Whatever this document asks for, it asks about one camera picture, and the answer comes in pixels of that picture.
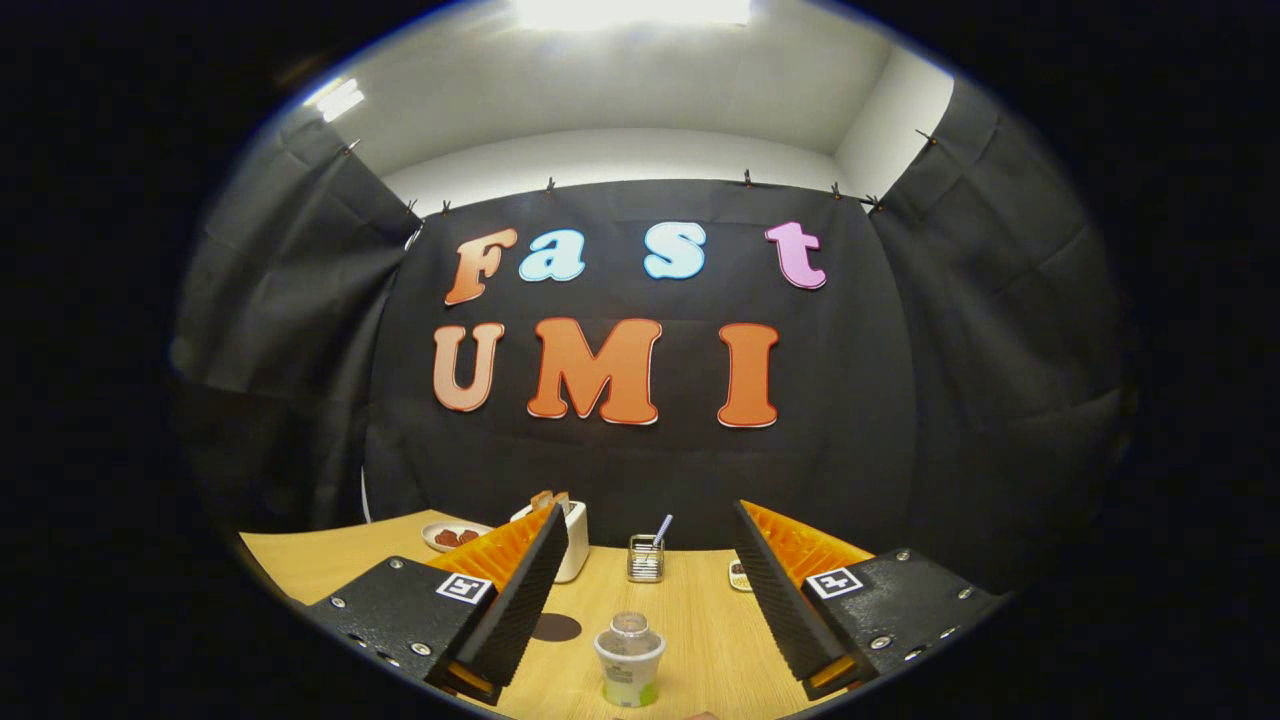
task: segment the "blue letter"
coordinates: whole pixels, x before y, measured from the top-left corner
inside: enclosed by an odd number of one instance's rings
[[[520,277],[531,283],[547,278],[557,282],[576,278],[586,269],[586,263],[582,261],[585,242],[582,233],[572,229],[552,231],[535,237],[529,243],[534,252],[520,264]]]
[[[653,251],[644,259],[652,278],[691,278],[703,269],[707,231],[698,223],[658,223],[644,236],[644,246]]]

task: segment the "clip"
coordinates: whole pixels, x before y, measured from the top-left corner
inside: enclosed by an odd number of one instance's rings
[[[863,205],[873,205],[877,213],[884,210],[884,205],[879,201],[879,197],[876,197],[874,195],[870,195],[868,197],[859,197],[858,201],[861,202]]]

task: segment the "table surface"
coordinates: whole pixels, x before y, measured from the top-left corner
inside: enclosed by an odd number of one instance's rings
[[[419,562],[438,557],[422,541],[422,527],[453,519],[428,510],[367,525],[241,538],[285,594],[311,605],[390,555]],[[566,642],[530,639],[493,710],[521,719],[681,720],[712,712],[750,720],[818,705],[787,670],[755,597],[730,587],[732,550],[667,551],[660,583],[627,580],[626,555],[625,548],[593,546],[577,578],[552,587],[543,611],[577,620],[582,633]],[[623,610],[643,612],[667,638],[658,701],[648,707],[617,707],[600,694],[603,674],[591,641]]]

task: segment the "ceiling light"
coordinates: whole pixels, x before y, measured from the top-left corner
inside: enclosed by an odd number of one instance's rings
[[[332,123],[338,115],[351,110],[364,99],[365,94],[356,88],[356,78],[346,82],[333,79],[314,92],[311,97],[307,97],[303,105],[315,105],[324,113],[325,122]]]
[[[750,0],[512,0],[525,27],[599,29],[663,22],[745,26]]]

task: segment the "bread slice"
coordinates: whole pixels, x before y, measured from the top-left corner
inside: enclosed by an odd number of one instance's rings
[[[549,507],[550,503],[556,501],[554,498],[556,496],[552,493],[552,491],[544,489],[543,492],[529,498],[529,507],[531,511],[538,511],[541,510],[543,507]]]

